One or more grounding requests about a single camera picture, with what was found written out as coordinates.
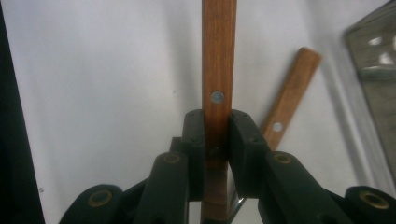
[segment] wood grain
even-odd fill
[[[236,0],[203,0],[203,110],[206,180],[202,222],[227,220],[227,136],[233,97]],[[220,91],[224,100],[211,101]]]
[[[262,126],[262,134],[271,150],[276,150],[282,139],[320,60],[320,55],[311,49],[301,48],[298,51],[283,87]]]

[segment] knife handle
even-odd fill
[[[262,135],[271,150],[275,151],[282,139],[320,60],[320,55],[313,50],[299,49],[271,112],[262,126]]]

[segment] white surface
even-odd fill
[[[233,108],[261,125],[299,47],[324,59],[279,150],[343,195],[394,187],[342,42],[386,1],[238,2]],[[128,189],[201,107],[201,1],[2,1],[47,223],[84,190]],[[197,223],[199,206],[191,206]],[[261,223],[249,200],[235,223]]]

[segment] silver rivet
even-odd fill
[[[224,94],[221,91],[214,91],[210,98],[213,103],[220,104],[224,100]]]
[[[283,130],[283,125],[282,125],[282,123],[275,123],[275,124],[273,125],[273,130],[274,130],[275,132],[277,132],[277,133],[282,132],[282,130]]]

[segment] brown wooden handle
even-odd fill
[[[233,96],[235,16],[236,0],[203,0],[204,223],[227,220],[227,136]]]
[[[320,60],[320,55],[311,49],[301,48],[298,51],[280,94],[262,126],[262,134],[271,150],[276,150],[282,139]]]

